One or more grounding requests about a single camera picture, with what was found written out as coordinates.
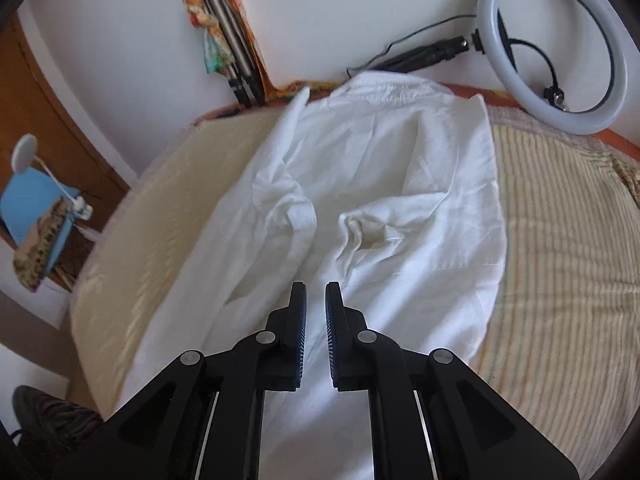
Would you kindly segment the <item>white shirt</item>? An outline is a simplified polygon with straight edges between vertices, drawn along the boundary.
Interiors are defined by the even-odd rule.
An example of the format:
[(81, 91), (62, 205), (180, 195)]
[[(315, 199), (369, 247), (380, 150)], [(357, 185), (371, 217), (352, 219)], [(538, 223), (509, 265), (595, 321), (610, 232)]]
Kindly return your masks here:
[(307, 287), (302, 384), (270, 393), (264, 479), (369, 479), (367, 397), (332, 386), (324, 290), (372, 330), (421, 353), (480, 348), (506, 262), (494, 139), (480, 96), (364, 73), (330, 96), (299, 92), (224, 194), (146, 329), (128, 400), (188, 349), (256, 332)]

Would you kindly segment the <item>striped yellow green blanket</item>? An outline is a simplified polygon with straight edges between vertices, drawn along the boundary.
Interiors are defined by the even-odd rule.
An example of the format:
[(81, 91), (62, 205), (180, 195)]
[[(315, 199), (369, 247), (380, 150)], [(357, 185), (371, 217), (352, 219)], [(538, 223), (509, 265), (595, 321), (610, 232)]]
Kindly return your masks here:
[[(639, 151), (488, 110), (506, 273), (475, 368), (576, 466), (601, 478), (639, 407)], [(89, 390), (115, 411), (134, 352), (222, 194), (277, 110), (202, 122), (120, 204), (72, 300)]]

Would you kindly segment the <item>black shoe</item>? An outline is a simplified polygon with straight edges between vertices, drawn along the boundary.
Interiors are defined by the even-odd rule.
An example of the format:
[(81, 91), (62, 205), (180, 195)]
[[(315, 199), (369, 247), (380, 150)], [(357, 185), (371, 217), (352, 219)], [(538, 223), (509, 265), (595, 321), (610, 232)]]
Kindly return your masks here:
[(31, 386), (17, 387), (12, 405), (23, 434), (57, 451), (75, 451), (104, 424), (98, 412)]

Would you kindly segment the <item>leopard print cloth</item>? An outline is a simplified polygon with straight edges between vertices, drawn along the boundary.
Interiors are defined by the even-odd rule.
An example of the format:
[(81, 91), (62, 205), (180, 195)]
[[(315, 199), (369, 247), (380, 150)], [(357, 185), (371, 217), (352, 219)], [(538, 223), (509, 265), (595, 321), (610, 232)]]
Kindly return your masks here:
[(70, 202), (59, 197), (28, 230), (25, 239), (14, 252), (13, 269), (17, 281), (30, 292), (35, 292), (48, 270), (54, 244), (70, 213)]

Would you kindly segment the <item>blue chair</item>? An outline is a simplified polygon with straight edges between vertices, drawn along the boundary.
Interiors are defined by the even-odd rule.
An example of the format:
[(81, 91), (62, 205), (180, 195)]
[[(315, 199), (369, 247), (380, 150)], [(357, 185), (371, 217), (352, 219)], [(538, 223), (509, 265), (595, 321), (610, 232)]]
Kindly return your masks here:
[(70, 213), (54, 244), (52, 256), (47, 265), (47, 274), (58, 262), (74, 222), (78, 219), (74, 200), (80, 197), (79, 191), (64, 184), (58, 184), (48, 174), (29, 167), (21, 174), (14, 174), (1, 194), (1, 220), (17, 246), (25, 239), (28, 230), (36, 220), (59, 197), (70, 202)]

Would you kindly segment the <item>colourful orange cloth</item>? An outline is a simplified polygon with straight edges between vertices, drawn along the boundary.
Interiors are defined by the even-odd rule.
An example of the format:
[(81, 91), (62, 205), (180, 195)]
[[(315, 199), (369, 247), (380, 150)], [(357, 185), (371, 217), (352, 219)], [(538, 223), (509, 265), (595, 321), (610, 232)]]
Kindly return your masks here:
[(264, 106), (305, 87), (315, 92), (328, 88), (312, 80), (294, 81), (286, 87), (272, 83), (241, 0), (182, 2), (191, 24), (204, 32), (206, 72), (224, 76), (240, 107)]

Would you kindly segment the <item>folded grey tripod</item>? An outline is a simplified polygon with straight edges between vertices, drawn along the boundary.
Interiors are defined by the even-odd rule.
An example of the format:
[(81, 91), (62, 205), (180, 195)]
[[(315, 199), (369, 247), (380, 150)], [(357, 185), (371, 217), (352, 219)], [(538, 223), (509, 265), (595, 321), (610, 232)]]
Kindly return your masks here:
[(253, 103), (265, 105), (264, 90), (259, 81), (258, 70), (250, 57), (240, 24), (231, 11), (227, 0), (203, 0), (207, 13), (217, 21), (230, 61), (224, 66), (228, 84), (236, 100), (246, 108)]

